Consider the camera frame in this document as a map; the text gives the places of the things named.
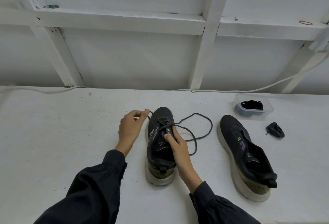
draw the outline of white shoe sole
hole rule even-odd
[[[148,131],[147,131],[147,129],[148,129],[149,122],[147,123],[146,130],[145,130],[145,137],[146,137],[146,143],[147,144],[148,144]],[[148,179],[148,181],[151,184],[156,185],[156,186],[166,186],[166,185],[172,183],[172,181],[174,180],[174,177],[175,177],[175,170],[170,176],[168,176],[165,179],[158,179],[158,178],[154,177],[152,175],[152,173],[150,172],[149,168],[148,168],[147,156],[146,156],[146,163],[145,163],[145,172],[146,172],[146,178]]]
[[[230,155],[231,175],[232,175],[232,179],[233,179],[233,182],[234,182],[234,185],[235,185],[236,189],[244,197],[248,198],[249,200],[252,200],[252,201],[255,201],[255,202],[264,202],[264,201],[266,201],[271,195],[270,190],[264,195],[256,194],[250,188],[248,188],[248,186],[242,180],[242,178],[241,178],[241,176],[240,176],[240,174],[237,170],[237,167],[235,165],[233,153],[232,153],[231,149],[229,148],[227,142],[225,141],[225,139],[223,137],[222,131],[220,129],[220,122],[218,124],[217,133],[218,133],[218,139],[220,140],[220,144],[224,147],[224,149]]]

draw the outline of hand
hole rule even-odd
[[[165,134],[164,138],[171,146],[179,176],[187,185],[191,194],[193,194],[202,183],[202,180],[193,168],[186,141],[178,134],[175,126],[172,127],[172,130],[177,142],[168,134]]]
[[[144,111],[133,110],[121,119],[119,126],[119,142],[115,149],[121,151],[124,156],[127,156],[133,147],[141,131],[143,122],[149,113],[149,109],[145,109]]]

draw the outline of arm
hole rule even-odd
[[[168,134],[164,138],[172,148],[179,176],[191,192],[190,198],[198,215],[199,223],[260,224],[229,200],[213,193],[208,184],[203,182],[195,172],[186,141],[178,134],[176,127],[173,127],[173,132],[177,142]]]
[[[47,209],[35,224],[115,223],[120,205],[121,179],[127,167],[125,157],[148,114],[149,110],[134,110],[125,115],[120,123],[115,150],[108,151],[101,164],[80,171],[66,197]]]

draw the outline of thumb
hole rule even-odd
[[[177,146],[179,146],[179,144],[175,141],[175,139],[169,135],[169,134],[165,134],[164,135],[165,140],[170,144],[171,148],[174,150]]]
[[[142,113],[139,116],[139,119],[137,120],[137,122],[140,122],[140,124],[142,125],[149,114],[150,114],[150,110],[145,109],[144,111],[142,111]]]

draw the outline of loose shoelace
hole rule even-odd
[[[210,127],[209,132],[208,132],[206,135],[204,135],[204,136],[201,136],[201,137],[195,137],[195,136],[193,135],[193,133],[192,133],[188,128],[183,127],[183,126],[179,126],[179,124],[180,124],[181,122],[183,122],[183,121],[186,120],[187,118],[190,118],[190,117],[194,116],[195,114],[196,114],[196,115],[199,115],[199,116],[201,116],[201,117],[206,118],[206,119],[210,122],[210,124],[211,124],[211,127]],[[155,118],[158,120],[158,122],[161,123],[161,124],[163,125],[159,130],[165,129],[165,128],[167,128],[167,127],[176,126],[176,127],[179,127],[179,128],[182,128],[182,129],[187,130],[187,131],[192,135],[192,137],[193,137],[192,139],[186,140],[187,142],[190,142],[190,141],[193,141],[193,140],[194,140],[195,151],[194,151],[192,154],[190,154],[190,155],[194,155],[194,154],[196,153],[196,150],[197,150],[197,148],[198,148],[198,146],[197,146],[197,144],[196,144],[196,141],[197,141],[198,139],[205,138],[207,135],[210,134],[210,132],[211,132],[211,130],[212,130],[212,121],[211,121],[209,118],[207,118],[206,116],[204,116],[204,115],[202,115],[202,114],[199,114],[199,113],[193,113],[192,115],[190,115],[190,116],[188,116],[188,117],[182,119],[180,122],[178,122],[178,123],[173,123],[173,124],[167,124],[167,121],[162,121],[162,120],[159,119],[156,115],[154,115],[154,116],[155,116]]]

